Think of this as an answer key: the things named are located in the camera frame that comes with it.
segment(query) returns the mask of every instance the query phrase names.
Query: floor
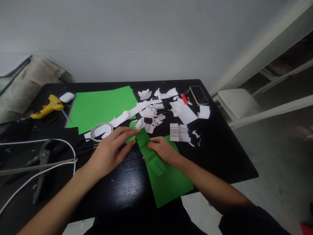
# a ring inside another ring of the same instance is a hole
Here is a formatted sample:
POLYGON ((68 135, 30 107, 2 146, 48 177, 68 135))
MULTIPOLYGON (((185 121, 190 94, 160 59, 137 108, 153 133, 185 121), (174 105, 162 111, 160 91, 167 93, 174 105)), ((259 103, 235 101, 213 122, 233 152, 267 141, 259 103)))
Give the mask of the floor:
MULTIPOLYGON (((264 109, 313 94, 313 68, 255 96, 264 109)), ((292 134, 295 126, 313 125, 313 106, 264 119, 234 131, 259 173, 257 179, 233 184, 255 205, 268 211, 288 232, 302 234, 299 223, 313 222, 313 142, 292 134)), ((207 234, 221 234, 221 219, 200 194, 182 197, 191 220, 207 234)), ((69 224, 63 235, 83 234, 93 218, 69 224)))

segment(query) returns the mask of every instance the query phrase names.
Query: sleeve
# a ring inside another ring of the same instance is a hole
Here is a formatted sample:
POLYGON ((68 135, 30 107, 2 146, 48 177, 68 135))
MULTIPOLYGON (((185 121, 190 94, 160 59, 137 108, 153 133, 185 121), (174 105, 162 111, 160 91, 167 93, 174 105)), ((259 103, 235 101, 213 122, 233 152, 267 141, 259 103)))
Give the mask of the sleeve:
POLYGON ((221 218, 218 227, 223 235, 290 235, 268 212, 257 206, 232 209, 221 218))

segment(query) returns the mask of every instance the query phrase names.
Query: wall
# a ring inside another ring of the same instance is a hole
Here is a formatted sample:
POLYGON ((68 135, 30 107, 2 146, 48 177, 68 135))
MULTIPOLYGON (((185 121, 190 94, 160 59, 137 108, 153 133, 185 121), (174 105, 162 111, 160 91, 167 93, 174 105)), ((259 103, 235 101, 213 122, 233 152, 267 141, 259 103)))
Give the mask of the wall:
POLYGON ((0 53, 31 53, 75 82, 201 79, 209 88, 293 0, 4 0, 0 53))
POLYGON ((313 30, 313 6, 306 10, 286 30, 274 39, 261 53, 237 73, 221 90, 239 87, 263 69, 285 50, 290 48, 313 30))

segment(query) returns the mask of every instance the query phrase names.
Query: black table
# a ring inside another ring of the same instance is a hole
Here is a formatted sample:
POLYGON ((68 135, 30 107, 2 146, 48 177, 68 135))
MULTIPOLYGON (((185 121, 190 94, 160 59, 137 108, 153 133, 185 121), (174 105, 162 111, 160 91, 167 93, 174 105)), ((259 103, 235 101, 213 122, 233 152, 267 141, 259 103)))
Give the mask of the black table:
MULTIPOLYGON (((189 130, 196 130, 201 135, 200 147, 196 143, 195 135, 190 134, 195 147, 190 146, 188 143, 176 142, 179 152, 228 183, 236 183, 258 177, 257 171, 200 80, 46 84, 33 100, 29 110, 40 110, 41 105, 48 102, 50 94, 60 97, 66 92, 102 91, 130 86, 139 101, 137 92, 148 88, 153 90, 153 93, 157 88, 160 88, 161 93, 165 93, 175 87, 178 93, 183 93, 190 86, 196 85, 201 86, 208 98, 211 115, 208 120, 197 119, 188 124, 189 130)), ((191 94, 189 97, 193 103, 193 106, 189 105, 189 107, 196 113, 199 107, 196 106, 191 94)), ((172 99, 164 100, 165 108, 172 101, 172 99)), ((65 110, 66 112, 69 111, 69 105, 66 105, 65 110)), ((74 147, 79 140, 83 139, 83 135, 78 135, 77 128, 64 128, 66 119, 61 112, 53 112, 50 114, 50 117, 58 117, 58 120, 44 130, 32 134, 29 139, 59 138, 68 141, 74 147)), ((168 113, 164 122, 155 128, 151 137, 169 135, 169 123, 182 124, 178 117, 173 117, 172 113, 168 113)), ((129 126, 129 121, 124 122, 122 125, 129 126)), ((25 162, 25 156, 27 155, 27 158, 34 157, 39 152, 41 144, 25 145, 16 149, 15 152, 20 151, 19 154, 23 157, 21 161, 25 162)), ((55 157, 55 161, 62 161, 72 157, 73 155, 68 149, 55 157)), ((84 163, 78 162, 77 169, 84 163)), ((1 207, 35 173, 37 172, 26 173, 14 183, 2 186, 0 190, 1 207)), ((43 199, 37 205, 32 204, 34 191, 32 187, 36 181, 27 185, 16 195, 0 217, 0 228, 3 234, 17 233, 70 180, 72 173, 72 164, 53 169, 46 179, 45 184, 48 186, 43 188, 43 199)), ((138 145, 135 145, 125 160, 111 174, 100 180, 90 190, 78 206, 71 222, 133 207, 156 210, 148 173, 138 145)))

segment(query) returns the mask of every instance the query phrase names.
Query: doorframe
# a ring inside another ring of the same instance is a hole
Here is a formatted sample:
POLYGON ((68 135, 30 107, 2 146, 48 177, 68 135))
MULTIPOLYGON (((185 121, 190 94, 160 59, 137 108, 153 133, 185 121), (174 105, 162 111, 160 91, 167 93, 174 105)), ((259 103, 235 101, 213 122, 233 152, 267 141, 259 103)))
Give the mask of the doorframe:
POLYGON ((300 0, 288 12, 286 12, 275 23, 264 36, 262 36, 249 51, 244 53, 228 70, 215 86, 209 89, 211 96, 215 95, 224 85, 226 85, 236 74, 238 74, 252 59, 263 51, 275 38, 277 38, 288 26, 290 26, 299 16, 301 16, 310 6, 313 0, 300 0))

